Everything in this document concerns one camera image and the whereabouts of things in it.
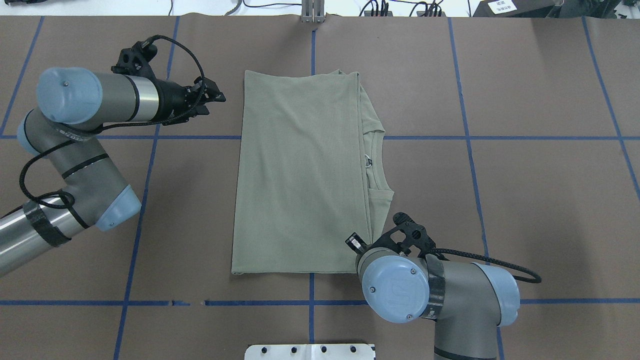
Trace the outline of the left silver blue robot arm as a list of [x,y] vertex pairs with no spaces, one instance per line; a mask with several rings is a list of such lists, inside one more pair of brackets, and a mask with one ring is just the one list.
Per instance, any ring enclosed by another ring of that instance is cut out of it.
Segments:
[[140,212],[141,200],[98,140],[110,123],[174,125],[208,115],[211,101],[226,101],[204,75],[182,86],[141,66],[111,73],[49,68],[36,96],[16,133],[32,159],[18,178],[26,202],[1,219],[2,275],[84,230],[109,231]]

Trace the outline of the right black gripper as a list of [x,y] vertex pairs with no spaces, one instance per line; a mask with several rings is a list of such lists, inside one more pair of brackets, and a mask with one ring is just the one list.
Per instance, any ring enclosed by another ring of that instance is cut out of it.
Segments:
[[390,235],[382,235],[378,240],[374,243],[366,244],[366,242],[361,239],[361,237],[353,232],[346,240],[345,244],[350,248],[350,250],[356,253],[356,263],[358,264],[360,260],[364,257],[366,253],[372,250],[380,250],[386,249],[392,251],[394,254],[399,255],[401,248],[397,241],[394,241]]

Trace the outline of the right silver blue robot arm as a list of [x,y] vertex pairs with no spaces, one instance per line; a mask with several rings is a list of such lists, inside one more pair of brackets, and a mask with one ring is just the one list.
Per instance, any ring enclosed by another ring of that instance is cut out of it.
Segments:
[[356,273],[366,303],[382,319],[406,324],[434,321],[435,360],[495,360],[498,329],[512,325],[521,307],[514,276],[498,266],[407,257],[366,244],[358,234],[345,243],[356,253]]

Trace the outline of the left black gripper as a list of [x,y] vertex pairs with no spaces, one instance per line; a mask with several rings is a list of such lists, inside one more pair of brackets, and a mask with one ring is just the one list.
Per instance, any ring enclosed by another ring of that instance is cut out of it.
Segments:
[[158,110],[156,121],[185,123],[192,117],[208,116],[206,103],[226,102],[217,84],[209,80],[195,80],[192,86],[181,86],[170,80],[157,80]]

